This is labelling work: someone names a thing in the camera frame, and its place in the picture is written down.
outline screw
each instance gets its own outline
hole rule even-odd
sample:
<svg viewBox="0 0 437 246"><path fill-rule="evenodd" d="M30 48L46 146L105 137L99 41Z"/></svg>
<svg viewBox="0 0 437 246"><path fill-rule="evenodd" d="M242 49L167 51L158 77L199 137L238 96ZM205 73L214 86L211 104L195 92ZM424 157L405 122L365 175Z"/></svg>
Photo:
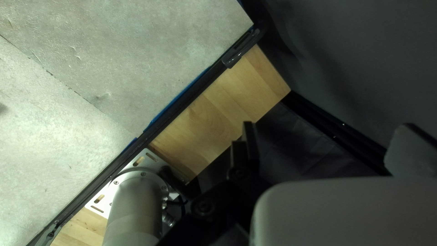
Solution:
<svg viewBox="0 0 437 246"><path fill-rule="evenodd" d="M211 199L202 199L194 205L195 212L200 216L207 216L214 212L215 205Z"/></svg>
<svg viewBox="0 0 437 246"><path fill-rule="evenodd" d="M247 179L249 175L249 171L246 168L234 168L230 173L230 176L236 180Z"/></svg>

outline slotted hole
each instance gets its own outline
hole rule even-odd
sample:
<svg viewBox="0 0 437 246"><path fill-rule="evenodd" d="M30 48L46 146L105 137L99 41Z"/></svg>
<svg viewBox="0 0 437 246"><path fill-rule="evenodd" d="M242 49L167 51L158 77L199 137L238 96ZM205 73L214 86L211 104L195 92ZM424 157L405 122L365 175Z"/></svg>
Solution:
<svg viewBox="0 0 437 246"><path fill-rule="evenodd" d="M144 161L144 156L140 156L133 164L134 167L138 166L142 161Z"/></svg>
<svg viewBox="0 0 437 246"><path fill-rule="evenodd" d="M151 155L151 154L149 154L149 153L146 153L146 155L147 155L150 159L154 160L155 162L158 162L158 159L156 159L153 155Z"/></svg>
<svg viewBox="0 0 437 246"><path fill-rule="evenodd" d="M103 197L105 197L105 195L101 194L99 197L97 197L97 199L94 201L94 203L99 203L103 199Z"/></svg>
<svg viewBox="0 0 437 246"><path fill-rule="evenodd" d="M93 209L95 209L95 210L97 210L97 211L103 213L103 210L101 210L101 209L99 209L99 208L96 208L95 206L91 206L91 207L92 207Z"/></svg>

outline concrete floor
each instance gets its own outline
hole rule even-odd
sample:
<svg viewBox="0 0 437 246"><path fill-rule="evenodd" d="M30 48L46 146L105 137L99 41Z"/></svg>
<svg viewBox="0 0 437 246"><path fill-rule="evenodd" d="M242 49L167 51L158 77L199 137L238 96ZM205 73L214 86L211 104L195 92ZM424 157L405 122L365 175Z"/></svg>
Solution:
<svg viewBox="0 0 437 246"><path fill-rule="evenodd" d="M251 24L235 0L2 1L0 245L25 245Z"/></svg>

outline wooden platform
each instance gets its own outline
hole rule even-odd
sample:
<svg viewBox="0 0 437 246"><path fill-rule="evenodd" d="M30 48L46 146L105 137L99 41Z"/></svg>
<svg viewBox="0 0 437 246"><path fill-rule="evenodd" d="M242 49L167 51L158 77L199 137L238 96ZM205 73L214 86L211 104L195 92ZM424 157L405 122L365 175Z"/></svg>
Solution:
<svg viewBox="0 0 437 246"><path fill-rule="evenodd" d="M256 122L290 88L258 46L227 69L155 140L150 148L190 179L241 136L244 120ZM107 220L83 208L52 246L101 246Z"/></svg>

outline blue tape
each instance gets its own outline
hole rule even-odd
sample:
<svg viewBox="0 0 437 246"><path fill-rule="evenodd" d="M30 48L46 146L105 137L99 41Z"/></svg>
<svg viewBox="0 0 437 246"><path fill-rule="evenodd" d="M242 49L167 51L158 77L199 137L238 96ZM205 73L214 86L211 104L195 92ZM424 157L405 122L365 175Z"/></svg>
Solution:
<svg viewBox="0 0 437 246"><path fill-rule="evenodd" d="M136 137L136 138L134 138L134 139L132 139L132 141L126 146L126 148L122 151L122 153L125 151L125 150L127 150L136 140L137 140L138 138Z"/></svg>
<svg viewBox="0 0 437 246"><path fill-rule="evenodd" d="M161 115L164 114L168 110L168 108L172 106L184 92L186 92L197 80L199 80L200 77L202 77L202 75L206 73L206 71L209 70L209 68L210 67L203 70L203 72L201 72L187 87L185 87L184 90L182 90L175 98L173 98L173 100L171 100L171 102L157 116L155 116L152 121L150 121L149 125L144 129L143 132L145 132L153 123L155 123L155 121L157 121L161 117Z"/></svg>

